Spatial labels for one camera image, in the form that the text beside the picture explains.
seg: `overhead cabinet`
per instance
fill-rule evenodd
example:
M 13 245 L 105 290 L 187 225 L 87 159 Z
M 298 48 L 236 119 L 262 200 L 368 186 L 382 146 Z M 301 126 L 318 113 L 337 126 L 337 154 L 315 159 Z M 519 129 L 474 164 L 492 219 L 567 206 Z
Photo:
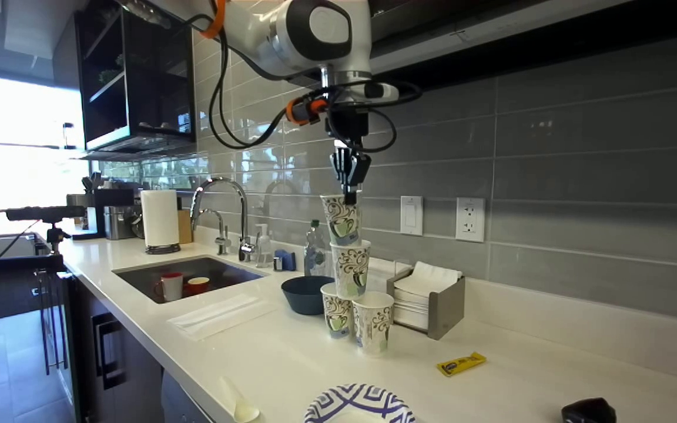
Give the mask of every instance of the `overhead cabinet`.
M 190 31 L 109 0 L 90 3 L 76 24 L 87 149 L 195 149 Z

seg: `plate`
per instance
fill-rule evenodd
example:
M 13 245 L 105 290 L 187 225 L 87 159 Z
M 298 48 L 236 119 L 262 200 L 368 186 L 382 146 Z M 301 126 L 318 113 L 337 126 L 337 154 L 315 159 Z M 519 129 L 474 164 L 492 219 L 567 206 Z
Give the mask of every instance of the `plate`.
M 337 386 L 321 394 L 308 414 L 305 423 L 372 423 L 372 421 L 392 421 L 392 423 L 413 423 L 412 408 L 391 390 L 351 383 Z

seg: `patterned paper cup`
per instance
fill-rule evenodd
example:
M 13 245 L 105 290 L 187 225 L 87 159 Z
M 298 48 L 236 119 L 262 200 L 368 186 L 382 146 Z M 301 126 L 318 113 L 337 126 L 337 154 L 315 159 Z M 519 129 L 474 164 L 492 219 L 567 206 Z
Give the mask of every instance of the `patterned paper cup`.
M 370 272 L 370 242 L 331 245 L 337 290 L 343 299 L 362 295 Z
M 392 302 L 386 290 L 368 290 L 352 299 L 355 334 L 365 353 L 382 355 L 388 350 Z
M 321 194 L 329 236 L 335 245 L 352 245 L 359 240 L 359 206 L 343 205 L 343 194 Z
M 322 283 L 321 294 L 322 294 L 324 324 L 329 327 L 329 334 L 335 337 L 352 334 L 355 332 L 352 300 L 340 299 L 337 283 Z

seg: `stainless steel sink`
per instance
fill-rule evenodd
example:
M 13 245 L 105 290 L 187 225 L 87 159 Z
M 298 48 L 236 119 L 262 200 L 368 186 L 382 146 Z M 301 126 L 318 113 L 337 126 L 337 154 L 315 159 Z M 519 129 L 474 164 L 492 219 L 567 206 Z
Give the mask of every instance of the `stainless steel sink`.
M 134 289 L 140 289 L 141 294 L 154 299 L 155 302 L 167 302 L 157 289 L 157 280 L 165 272 L 181 272 L 187 280 L 188 276 L 209 276 L 211 280 L 209 290 L 226 289 L 226 287 L 262 276 L 257 272 L 249 272 L 245 268 L 228 266 L 228 262 L 214 260 L 214 258 L 188 258 L 188 260 L 157 262 L 157 266 L 149 266 L 149 268 L 115 269 L 117 276 L 122 276 L 128 283 L 132 283 Z

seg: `kitchen counter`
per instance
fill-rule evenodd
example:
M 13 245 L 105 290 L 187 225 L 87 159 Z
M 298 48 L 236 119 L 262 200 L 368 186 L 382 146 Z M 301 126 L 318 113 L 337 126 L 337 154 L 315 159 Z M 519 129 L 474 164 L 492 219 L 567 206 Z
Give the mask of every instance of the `kitchen counter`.
M 228 377 L 268 423 L 304 421 L 308 404 L 340 383 L 392 390 L 423 423 L 557 423 L 564 404 L 599 394 L 616 407 L 624 423 L 677 423 L 677 375 L 543 340 L 507 324 L 486 324 L 474 315 L 486 310 L 486 302 L 470 305 L 473 299 L 465 319 L 442 340 L 392 327 L 388 355 L 368 357 L 352 340 L 331 337 L 321 317 L 290 310 L 281 283 L 296 272 L 238 262 L 264 276 L 177 302 L 154 302 L 114 272 L 192 255 L 214 255 L 214 246 L 187 245 L 179 254 L 149 255 L 141 240 L 64 242 L 67 266 L 82 274 L 90 290 L 214 421 L 230 421 L 234 404 L 221 386 L 221 377 Z M 469 295 L 484 287 L 469 282 Z M 268 310 L 202 337 L 170 322 L 234 295 L 259 299 Z M 474 350 L 486 355 L 484 367 L 453 377 L 436 369 Z

